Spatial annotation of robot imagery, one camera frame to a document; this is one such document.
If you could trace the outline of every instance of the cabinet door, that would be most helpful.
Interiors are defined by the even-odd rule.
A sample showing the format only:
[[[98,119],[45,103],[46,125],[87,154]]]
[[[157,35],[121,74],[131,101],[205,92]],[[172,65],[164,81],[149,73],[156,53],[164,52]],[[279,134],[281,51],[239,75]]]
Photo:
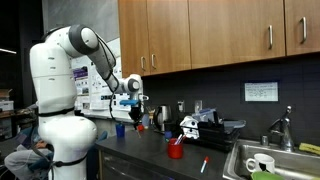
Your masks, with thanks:
[[[285,0],[287,55],[320,51],[320,1]]]
[[[151,74],[191,69],[187,0],[148,0]]]
[[[285,56],[282,0],[189,0],[189,8],[192,69]]]
[[[150,74],[147,2],[119,0],[122,76]]]

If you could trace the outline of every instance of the cabinet handle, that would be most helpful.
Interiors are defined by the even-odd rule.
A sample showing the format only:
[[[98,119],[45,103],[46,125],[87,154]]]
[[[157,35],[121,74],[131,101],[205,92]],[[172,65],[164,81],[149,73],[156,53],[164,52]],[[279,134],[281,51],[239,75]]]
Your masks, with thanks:
[[[301,44],[303,44],[307,40],[307,19],[306,17],[301,18],[300,22],[303,26],[303,38]]]
[[[144,62],[146,61],[146,58],[144,58],[143,56],[141,57],[141,68],[143,71],[146,71],[146,69],[144,68]]]
[[[154,69],[157,69],[156,66],[154,65],[154,59],[155,59],[156,55],[155,54],[152,54],[151,55],[151,65]]]
[[[269,26],[269,49],[272,49],[273,46],[273,40],[272,40],[272,25]]]

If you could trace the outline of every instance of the sink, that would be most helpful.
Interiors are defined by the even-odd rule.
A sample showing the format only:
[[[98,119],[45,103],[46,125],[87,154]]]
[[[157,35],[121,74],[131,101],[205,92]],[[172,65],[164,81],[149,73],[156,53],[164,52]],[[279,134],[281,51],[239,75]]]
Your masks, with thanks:
[[[264,153],[275,159],[275,174],[286,180],[309,180],[320,178],[320,156],[299,151],[286,152],[276,144],[261,146],[257,141],[238,139],[226,159],[223,178],[250,179],[246,160],[256,153]]]

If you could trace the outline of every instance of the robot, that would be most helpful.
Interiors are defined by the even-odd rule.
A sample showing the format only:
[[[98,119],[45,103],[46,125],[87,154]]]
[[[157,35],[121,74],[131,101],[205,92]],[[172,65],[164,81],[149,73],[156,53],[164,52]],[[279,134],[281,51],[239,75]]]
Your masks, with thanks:
[[[74,115],[77,91],[71,60],[88,56],[112,93],[128,93],[129,115],[134,124],[141,119],[143,95],[141,77],[125,79],[113,75],[116,60],[103,39],[84,25],[56,28],[44,42],[30,50],[30,67],[39,107],[39,134],[54,147],[52,180],[85,180],[87,150],[94,143],[97,127],[89,119]]]

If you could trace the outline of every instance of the black countertop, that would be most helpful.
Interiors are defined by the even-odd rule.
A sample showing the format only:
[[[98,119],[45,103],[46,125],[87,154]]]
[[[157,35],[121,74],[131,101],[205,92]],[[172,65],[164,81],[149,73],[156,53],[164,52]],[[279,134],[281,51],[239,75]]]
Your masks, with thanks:
[[[183,144],[183,157],[171,159],[167,155],[167,142],[164,136],[153,130],[140,132],[127,131],[124,138],[110,137],[96,143],[96,147],[110,155],[127,160],[136,165],[159,172],[174,179],[223,179],[223,167],[227,153]],[[200,173],[204,158],[209,162],[203,173]]]

